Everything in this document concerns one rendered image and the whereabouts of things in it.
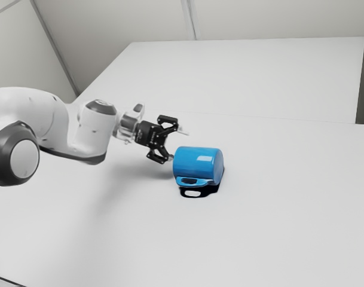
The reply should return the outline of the blue mug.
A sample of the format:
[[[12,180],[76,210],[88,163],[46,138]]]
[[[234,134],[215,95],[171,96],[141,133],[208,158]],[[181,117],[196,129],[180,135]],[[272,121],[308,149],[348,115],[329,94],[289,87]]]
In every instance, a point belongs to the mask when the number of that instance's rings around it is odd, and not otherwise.
[[[218,148],[180,146],[173,159],[176,183],[184,188],[218,185],[224,173],[224,156]]]

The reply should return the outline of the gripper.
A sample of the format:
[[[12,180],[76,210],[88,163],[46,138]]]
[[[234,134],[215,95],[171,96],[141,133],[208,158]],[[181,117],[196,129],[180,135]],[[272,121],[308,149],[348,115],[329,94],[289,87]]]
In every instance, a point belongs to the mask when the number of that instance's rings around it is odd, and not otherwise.
[[[173,161],[174,155],[166,150],[166,141],[160,141],[160,138],[166,138],[173,132],[189,136],[189,131],[184,129],[175,117],[159,115],[157,123],[141,121],[137,125],[134,141],[139,145],[149,148],[146,155],[148,159],[159,164],[164,164],[167,161]]]

